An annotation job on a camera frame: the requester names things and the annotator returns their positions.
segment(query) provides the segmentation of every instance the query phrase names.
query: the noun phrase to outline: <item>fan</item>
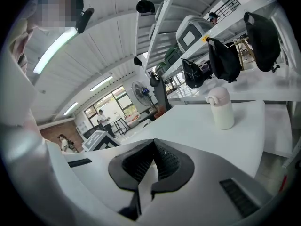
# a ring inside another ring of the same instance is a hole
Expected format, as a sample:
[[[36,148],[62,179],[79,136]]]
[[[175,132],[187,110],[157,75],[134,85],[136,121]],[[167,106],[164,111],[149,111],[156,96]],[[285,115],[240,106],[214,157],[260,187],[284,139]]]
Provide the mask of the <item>fan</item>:
[[[156,109],[151,97],[149,90],[143,86],[140,82],[136,81],[132,83],[132,90],[137,100],[144,106],[153,106]]]

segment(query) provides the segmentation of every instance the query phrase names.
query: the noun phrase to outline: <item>water bottle cap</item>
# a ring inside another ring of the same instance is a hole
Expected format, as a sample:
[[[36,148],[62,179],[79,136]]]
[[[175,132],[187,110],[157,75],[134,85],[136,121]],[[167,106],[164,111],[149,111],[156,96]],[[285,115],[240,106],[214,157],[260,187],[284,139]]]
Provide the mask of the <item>water bottle cap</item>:
[[[223,106],[230,101],[230,94],[224,87],[215,87],[209,91],[206,101],[212,106]]]

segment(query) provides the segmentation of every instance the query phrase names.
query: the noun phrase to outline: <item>brick wall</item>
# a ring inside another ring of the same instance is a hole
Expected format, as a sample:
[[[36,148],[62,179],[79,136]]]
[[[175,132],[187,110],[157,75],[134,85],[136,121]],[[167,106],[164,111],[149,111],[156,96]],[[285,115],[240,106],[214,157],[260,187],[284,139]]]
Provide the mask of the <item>brick wall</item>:
[[[59,144],[59,146],[61,146],[61,142],[57,137],[60,134],[64,134],[67,137],[67,139],[74,142],[75,148],[80,152],[83,150],[83,148],[81,147],[83,139],[80,137],[75,128],[75,123],[73,121],[69,121],[63,124],[40,130],[40,132],[45,139],[57,143]]]

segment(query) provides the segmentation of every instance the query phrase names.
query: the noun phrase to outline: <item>black bag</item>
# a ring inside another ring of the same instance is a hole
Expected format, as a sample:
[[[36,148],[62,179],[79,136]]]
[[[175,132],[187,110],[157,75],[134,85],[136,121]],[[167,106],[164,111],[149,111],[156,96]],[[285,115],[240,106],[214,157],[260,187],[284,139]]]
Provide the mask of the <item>black bag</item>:
[[[67,140],[67,142],[68,142],[68,147],[73,150],[74,149],[74,142],[71,141],[71,140]]]
[[[182,59],[186,84],[190,88],[198,88],[204,83],[204,75],[201,69],[193,62]]]
[[[134,58],[134,64],[138,65],[138,66],[142,66],[142,62],[140,59],[138,59],[137,57]]]
[[[137,3],[136,10],[138,13],[155,13],[155,5],[150,1],[142,0]]]
[[[211,38],[207,40],[212,72],[218,79],[224,79],[229,83],[236,81],[241,67],[237,58],[230,49],[218,40]]]
[[[244,22],[258,68],[264,72],[274,72],[279,67],[273,69],[274,62],[280,55],[280,44],[273,22],[249,12],[245,13]]]

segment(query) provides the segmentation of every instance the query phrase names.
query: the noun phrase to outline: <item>railing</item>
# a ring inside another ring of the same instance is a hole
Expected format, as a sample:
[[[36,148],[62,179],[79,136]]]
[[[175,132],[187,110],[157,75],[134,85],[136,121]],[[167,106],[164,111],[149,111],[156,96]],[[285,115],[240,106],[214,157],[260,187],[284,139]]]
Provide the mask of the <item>railing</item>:
[[[215,11],[215,13],[219,16],[217,22],[222,21],[226,16],[233,13],[239,5],[240,3],[237,0],[226,1],[220,8]]]

